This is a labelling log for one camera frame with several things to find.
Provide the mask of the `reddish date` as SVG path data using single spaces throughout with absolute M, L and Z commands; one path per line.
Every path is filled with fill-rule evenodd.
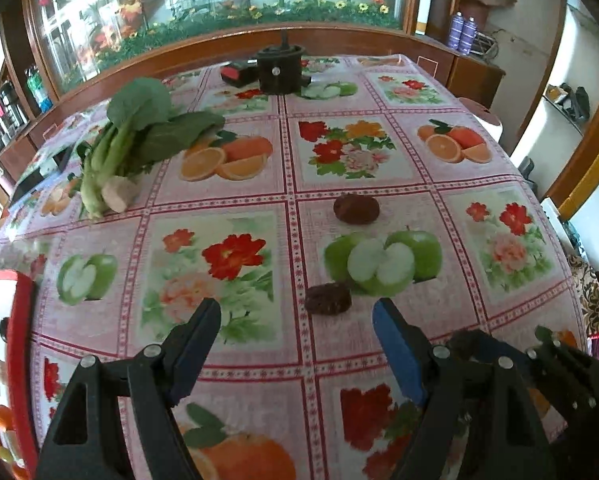
M 304 308 L 310 314 L 339 315 L 351 307 L 348 287 L 342 283 L 327 283 L 307 289 Z

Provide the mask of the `green grape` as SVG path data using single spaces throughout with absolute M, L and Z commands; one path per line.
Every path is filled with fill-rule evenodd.
M 5 448 L 4 446 L 0 446 L 0 459 L 7 464 L 14 463 L 12 453 L 8 450 L 8 448 Z

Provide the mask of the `dark red date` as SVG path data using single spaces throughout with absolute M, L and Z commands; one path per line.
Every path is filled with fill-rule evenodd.
M 379 218 L 380 205 L 372 196 L 348 193 L 335 200 L 333 212 L 339 221 L 352 226 L 365 226 Z

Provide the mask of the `red rimmed white tray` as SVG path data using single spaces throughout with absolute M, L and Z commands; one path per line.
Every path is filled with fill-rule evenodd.
M 14 422 L 14 429 L 0 431 L 0 438 L 15 465 L 30 477 L 38 459 L 30 386 L 30 321 L 35 292 L 36 285 L 27 275 L 0 270 L 0 320 L 10 318 L 8 342 L 0 338 L 0 405 L 11 408 Z

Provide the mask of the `floral plastic tablecloth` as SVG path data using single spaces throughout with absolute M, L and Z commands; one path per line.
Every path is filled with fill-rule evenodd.
M 358 237 L 407 242 L 425 262 L 395 304 L 429 338 L 480 328 L 519 348 L 535 328 L 585 341 L 563 249 L 508 156 L 441 84 L 396 54 L 309 58 L 301 94 L 224 84 L 219 68 L 167 80 L 181 112 L 225 125 L 143 174 L 120 214 L 91 221 L 66 169 L 0 224 L 0 270 L 34 280 L 30 386 L 42 437 L 83 356 L 127 358 L 205 297 L 222 329 L 174 414 L 208 478 L 250 464 L 269 479 L 384 479 L 414 411 L 371 323 L 384 287 L 348 311 L 306 312 L 345 273 Z M 365 226 L 335 200 L 375 198 Z

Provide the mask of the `black smartphone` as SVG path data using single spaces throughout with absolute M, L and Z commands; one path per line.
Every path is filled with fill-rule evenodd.
M 45 181 L 62 174 L 68 166 L 74 146 L 75 144 L 72 143 L 61 146 L 54 152 L 40 151 L 40 156 L 36 157 L 32 168 L 25 170 L 20 180 L 16 182 L 9 206 L 18 204 L 23 198 L 38 190 Z

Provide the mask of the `green bok choy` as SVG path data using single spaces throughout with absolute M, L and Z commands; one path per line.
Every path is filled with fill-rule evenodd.
M 76 190 L 87 217 L 125 211 L 124 195 L 135 188 L 139 174 L 224 125 L 225 118 L 213 112 L 178 113 L 158 79 L 140 77 L 125 84 L 106 107 L 106 124 L 98 136 L 75 148 L 82 167 Z

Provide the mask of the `purple spray can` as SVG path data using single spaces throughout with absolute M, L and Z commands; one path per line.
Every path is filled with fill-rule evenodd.
M 464 18 L 461 12 L 456 12 L 450 19 L 446 46 L 451 50 L 457 51 L 460 46 L 460 39 L 464 25 Z
M 469 55 L 471 53 L 475 38 L 477 36 L 477 24 L 475 22 L 475 18 L 470 16 L 467 20 L 463 22 L 462 30 L 460 34 L 458 51 L 462 55 Z

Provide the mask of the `red black small box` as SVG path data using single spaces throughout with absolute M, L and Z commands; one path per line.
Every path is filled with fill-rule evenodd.
M 258 80 L 256 62 L 232 61 L 226 65 L 222 65 L 219 73 L 223 82 L 236 88 L 243 88 Z

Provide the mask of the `green plastic bottle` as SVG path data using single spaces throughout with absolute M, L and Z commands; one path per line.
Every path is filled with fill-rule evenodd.
M 34 96 L 34 99 L 42 113 L 48 112 L 52 107 L 52 101 L 48 96 L 48 92 L 42 82 L 42 76 L 40 76 L 39 70 L 36 65 L 31 65 L 26 71 L 26 84 L 30 89 L 30 93 Z

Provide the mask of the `black cylindrical grinder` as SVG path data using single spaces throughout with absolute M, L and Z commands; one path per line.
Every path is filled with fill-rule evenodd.
M 256 55 L 260 90 L 267 96 L 286 96 L 301 89 L 301 58 L 305 49 L 290 44 L 285 29 L 280 37 L 280 44 L 259 50 Z

